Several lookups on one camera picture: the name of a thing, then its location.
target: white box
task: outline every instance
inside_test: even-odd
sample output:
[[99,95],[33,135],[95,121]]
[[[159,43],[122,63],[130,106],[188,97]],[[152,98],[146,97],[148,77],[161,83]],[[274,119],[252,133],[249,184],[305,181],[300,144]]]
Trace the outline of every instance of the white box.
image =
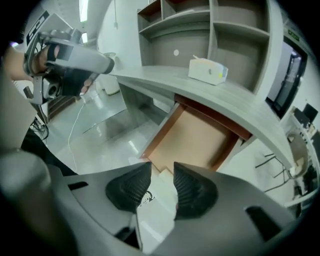
[[218,85],[226,81],[228,69],[220,63],[206,58],[190,60],[188,76],[211,85]]

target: doorway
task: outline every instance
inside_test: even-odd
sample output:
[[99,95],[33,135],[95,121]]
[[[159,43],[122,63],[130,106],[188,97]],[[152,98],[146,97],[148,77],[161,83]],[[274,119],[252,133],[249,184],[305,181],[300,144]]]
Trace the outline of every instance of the doorway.
[[286,114],[298,92],[307,58],[305,51],[284,37],[279,67],[265,100],[280,119]]

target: shelf compartment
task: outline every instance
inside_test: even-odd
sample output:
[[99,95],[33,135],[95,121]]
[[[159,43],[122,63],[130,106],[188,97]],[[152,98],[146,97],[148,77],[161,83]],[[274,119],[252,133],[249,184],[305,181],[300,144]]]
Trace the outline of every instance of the shelf compartment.
[[169,30],[175,26],[190,26],[192,27],[195,23],[209,22],[210,21],[210,11],[209,10],[200,10],[193,11],[185,14],[180,14],[174,17],[161,20],[157,23],[154,23],[144,29],[139,33],[143,35],[149,35],[150,37],[155,37],[156,32],[162,30]]
[[239,23],[214,21],[213,26],[216,31],[224,31],[257,42],[266,42],[270,37],[270,34],[264,30]]
[[269,34],[230,22],[214,22],[213,27],[210,59],[228,68],[228,80],[254,92],[266,61]]
[[143,30],[161,20],[161,0],[155,0],[138,12],[138,29]]
[[238,23],[269,31],[266,0],[217,0],[214,21]]
[[210,0],[163,0],[162,12],[166,19],[179,13],[192,11],[209,11]]
[[152,65],[188,68],[193,55],[207,57],[209,34],[209,30],[184,31],[152,39]]

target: open drawer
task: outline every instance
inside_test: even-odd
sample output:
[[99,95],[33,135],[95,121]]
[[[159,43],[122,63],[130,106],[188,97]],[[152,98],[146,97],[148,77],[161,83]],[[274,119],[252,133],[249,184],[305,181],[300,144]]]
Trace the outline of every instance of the open drawer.
[[210,117],[206,110],[202,112],[185,103],[175,104],[141,157],[151,161],[160,172],[168,169],[173,173],[174,162],[216,171],[243,139],[232,131],[233,127]]

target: white shelf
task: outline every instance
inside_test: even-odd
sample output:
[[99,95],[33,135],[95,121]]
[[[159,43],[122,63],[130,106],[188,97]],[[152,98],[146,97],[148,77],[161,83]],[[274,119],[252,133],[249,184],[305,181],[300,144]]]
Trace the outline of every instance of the white shelf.
[[139,31],[142,35],[150,35],[155,32],[170,29],[173,26],[187,25],[190,23],[203,23],[210,21],[210,10],[199,10],[173,15],[164,20],[158,21]]
[[119,83],[137,81],[150,90],[179,94],[218,111],[261,140],[290,169],[294,159],[287,137],[278,119],[265,102],[256,100],[249,91],[227,80],[210,85],[188,77],[188,68],[141,66],[113,73]]
[[235,35],[242,36],[244,38],[250,38],[257,42],[266,42],[269,40],[270,34],[259,28],[248,26],[240,23],[233,23],[228,21],[214,21],[214,29],[216,32],[226,32]]

